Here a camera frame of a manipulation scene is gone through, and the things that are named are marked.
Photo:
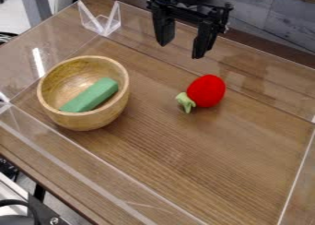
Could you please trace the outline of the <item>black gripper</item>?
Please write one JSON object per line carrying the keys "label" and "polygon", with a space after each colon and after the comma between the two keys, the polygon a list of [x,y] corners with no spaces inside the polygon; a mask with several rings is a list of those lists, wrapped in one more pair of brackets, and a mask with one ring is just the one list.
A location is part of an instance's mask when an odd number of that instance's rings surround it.
{"label": "black gripper", "polygon": [[217,31],[225,33],[228,30],[228,15],[233,4],[227,0],[149,0],[148,4],[152,4],[153,31],[156,41],[161,46],[167,46],[175,38],[175,18],[169,16],[167,8],[161,6],[183,10],[185,16],[211,19],[200,22],[193,40],[192,58],[201,58],[212,48]]}

